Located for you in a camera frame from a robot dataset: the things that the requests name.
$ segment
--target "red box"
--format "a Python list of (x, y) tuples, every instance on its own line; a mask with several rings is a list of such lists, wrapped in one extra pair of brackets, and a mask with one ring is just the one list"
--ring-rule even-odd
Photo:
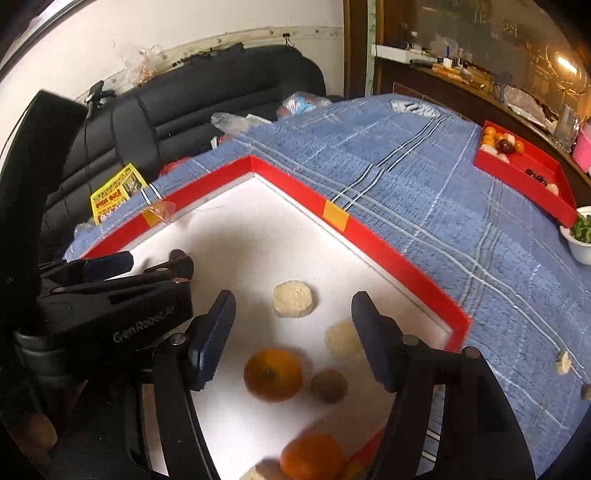
[[(556, 218), (562, 225), (571, 228), (577, 219), (578, 213), (573, 192), (570, 190), (569, 182), (566, 180), (560, 163), (531, 143), (499, 125), (487, 120), (484, 127), (493, 127), (498, 133), (513, 135), (516, 140), (523, 142), (525, 151), (522, 154), (513, 153), (507, 155), (511, 162), (507, 164), (478, 149), (474, 165), (512, 186)], [(542, 183), (525, 173), (528, 168), (532, 169), (536, 175), (542, 175), (547, 183), (555, 183), (558, 187), (558, 195), (554, 195)]]

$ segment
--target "green vegetable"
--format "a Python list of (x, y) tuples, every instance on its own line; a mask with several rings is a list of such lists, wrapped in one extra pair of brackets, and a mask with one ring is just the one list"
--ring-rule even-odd
[(591, 215), (579, 215), (570, 234), (579, 242), (591, 244)]

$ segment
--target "blue tablecloth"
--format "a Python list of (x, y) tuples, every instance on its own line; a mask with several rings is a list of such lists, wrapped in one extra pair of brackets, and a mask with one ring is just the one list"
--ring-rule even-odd
[[(552, 218), (473, 166), (479, 126), (440, 107), (413, 112), (414, 103), (400, 95), (357, 99), (252, 129), (156, 180), (147, 196), (156, 200), (157, 192), (253, 154), (348, 210), (473, 317), (466, 344), (488, 360), (540, 474), (589, 406), (580, 389), (591, 361), (591, 267), (571, 257)], [(79, 235), (66, 258), (144, 207), (144, 197), (134, 196)], [(573, 369), (561, 377), (554, 362), (563, 350)], [(432, 430), (439, 431), (441, 411), (439, 395)], [(426, 442), (426, 451), (436, 448)], [(431, 466), (425, 461), (421, 470)]]

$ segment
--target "white bowl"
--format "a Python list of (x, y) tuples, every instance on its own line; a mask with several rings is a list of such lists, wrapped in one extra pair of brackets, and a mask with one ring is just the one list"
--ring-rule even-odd
[[(591, 206), (577, 208), (577, 212), (581, 215), (591, 215)], [(573, 254), (575, 260), (582, 264), (591, 265), (591, 244), (579, 242), (570, 234), (570, 228), (560, 226), (560, 233), (569, 241), (570, 252)]]

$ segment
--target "yellow flyer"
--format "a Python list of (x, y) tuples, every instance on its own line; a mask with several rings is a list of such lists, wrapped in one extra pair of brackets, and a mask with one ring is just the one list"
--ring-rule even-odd
[(103, 222), (121, 203), (147, 185), (135, 167), (131, 163), (127, 164), (90, 196), (95, 223), (98, 225)]

